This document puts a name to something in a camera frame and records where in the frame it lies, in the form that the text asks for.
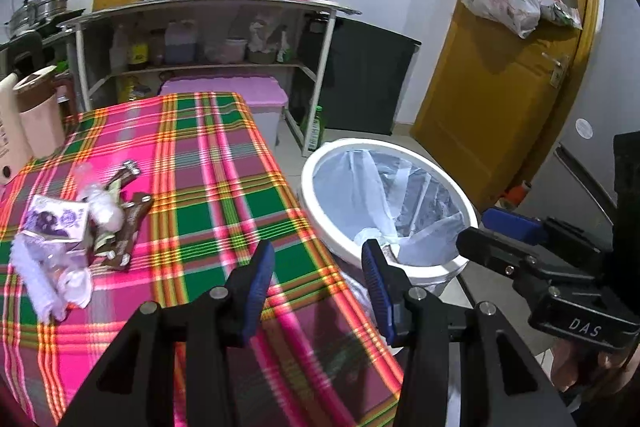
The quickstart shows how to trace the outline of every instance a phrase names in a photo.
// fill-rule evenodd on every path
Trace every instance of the white kettle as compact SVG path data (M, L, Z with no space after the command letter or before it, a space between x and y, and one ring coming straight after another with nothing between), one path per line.
M31 160L14 93L18 75L0 80L0 185L6 185Z

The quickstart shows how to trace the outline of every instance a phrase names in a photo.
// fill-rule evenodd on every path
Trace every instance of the wooden door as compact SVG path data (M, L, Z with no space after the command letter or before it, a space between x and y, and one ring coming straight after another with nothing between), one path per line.
M521 39L457 4L412 136L479 210L508 187L557 102L550 58L571 64L579 39L579 30L542 20Z

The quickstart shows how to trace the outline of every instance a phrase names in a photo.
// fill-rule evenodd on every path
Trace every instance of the stainless steel pot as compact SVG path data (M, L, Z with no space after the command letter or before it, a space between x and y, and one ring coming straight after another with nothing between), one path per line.
M17 9L6 24L9 26L9 37L16 36L31 28L36 22L36 7L41 0L24 0L22 6Z
M66 11L68 0L44 0L36 5L36 21L50 19Z
M8 26L7 36L15 37L27 30L35 28L41 22L66 12L68 0L24 0L22 6L15 11Z

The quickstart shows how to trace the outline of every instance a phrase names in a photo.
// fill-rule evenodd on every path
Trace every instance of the black cabinet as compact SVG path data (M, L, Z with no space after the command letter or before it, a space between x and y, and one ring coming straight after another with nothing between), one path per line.
M318 69L327 16L310 17L298 58ZM322 81L319 105L331 129L391 134L400 89L420 42L360 21L338 18ZM312 81L293 77L289 110L298 123L308 111Z

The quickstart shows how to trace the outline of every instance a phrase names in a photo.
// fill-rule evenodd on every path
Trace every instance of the table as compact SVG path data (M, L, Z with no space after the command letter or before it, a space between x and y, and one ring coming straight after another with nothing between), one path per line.
M38 325L10 242L32 194L74 198L72 168L106 180L126 159L126 188L155 202L128 273L92 266L89 306ZM243 426L381 426L394 415L402 370L346 289L244 102L231 93L171 94L82 114L59 155L33 161L0 199L0 376L40 427L55 425L85 376L145 300L191 301L246 263L260 239L276 250L275 284L250 349L229 350ZM184 352L175 373L184 425Z

